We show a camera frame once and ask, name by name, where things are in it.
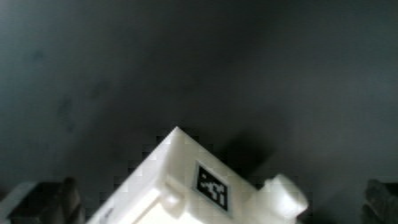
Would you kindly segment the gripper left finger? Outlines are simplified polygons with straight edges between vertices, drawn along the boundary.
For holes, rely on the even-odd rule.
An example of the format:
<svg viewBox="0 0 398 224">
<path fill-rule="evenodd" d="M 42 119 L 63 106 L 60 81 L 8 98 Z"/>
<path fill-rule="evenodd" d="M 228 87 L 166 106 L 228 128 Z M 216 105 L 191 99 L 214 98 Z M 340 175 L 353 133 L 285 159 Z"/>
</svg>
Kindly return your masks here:
<svg viewBox="0 0 398 224">
<path fill-rule="evenodd" d="M 76 180 L 22 182 L 0 199 L 0 224 L 84 224 Z"/>
</svg>

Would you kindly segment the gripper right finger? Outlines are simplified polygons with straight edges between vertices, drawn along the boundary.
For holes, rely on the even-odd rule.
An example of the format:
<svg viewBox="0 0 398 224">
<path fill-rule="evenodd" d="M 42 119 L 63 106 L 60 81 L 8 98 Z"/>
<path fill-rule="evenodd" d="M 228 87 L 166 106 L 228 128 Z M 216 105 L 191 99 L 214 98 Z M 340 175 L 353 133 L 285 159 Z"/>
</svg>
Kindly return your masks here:
<svg viewBox="0 0 398 224">
<path fill-rule="evenodd" d="M 360 224 L 398 224 L 398 195 L 376 179 L 367 181 L 363 198 Z"/>
</svg>

